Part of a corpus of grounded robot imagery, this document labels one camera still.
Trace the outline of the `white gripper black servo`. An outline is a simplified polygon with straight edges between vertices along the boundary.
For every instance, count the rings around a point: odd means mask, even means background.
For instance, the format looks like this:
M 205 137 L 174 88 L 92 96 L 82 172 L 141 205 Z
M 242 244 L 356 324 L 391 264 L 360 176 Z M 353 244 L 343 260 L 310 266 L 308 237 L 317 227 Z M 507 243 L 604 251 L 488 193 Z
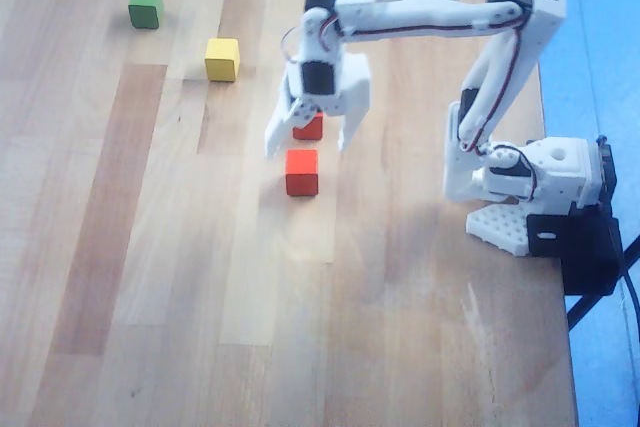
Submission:
M 337 64 L 319 60 L 289 64 L 286 93 L 279 94 L 265 130 L 265 156 L 273 157 L 292 130 L 306 127 L 318 112 L 343 116 L 338 149 L 344 152 L 369 112 L 370 81 L 364 54 L 346 53 Z

